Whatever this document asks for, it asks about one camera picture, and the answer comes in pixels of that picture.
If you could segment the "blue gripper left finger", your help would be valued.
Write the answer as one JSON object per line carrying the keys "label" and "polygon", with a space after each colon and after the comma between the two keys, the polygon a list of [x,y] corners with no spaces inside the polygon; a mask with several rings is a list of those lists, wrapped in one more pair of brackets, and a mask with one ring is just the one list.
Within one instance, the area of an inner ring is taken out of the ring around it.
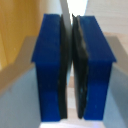
{"label": "blue gripper left finger", "polygon": [[68,50],[63,16],[45,14],[32,56],[37,71],[42,121],[67,118]]}

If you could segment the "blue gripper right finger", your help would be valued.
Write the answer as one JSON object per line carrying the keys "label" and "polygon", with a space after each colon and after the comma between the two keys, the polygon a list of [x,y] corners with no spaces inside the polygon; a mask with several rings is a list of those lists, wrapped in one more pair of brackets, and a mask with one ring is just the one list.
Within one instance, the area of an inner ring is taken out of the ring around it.
{"label": "blue gripper right finger", "polygon": [[72,37],[78,117],[102,120],[116,58],[94,16],[73,17]]}

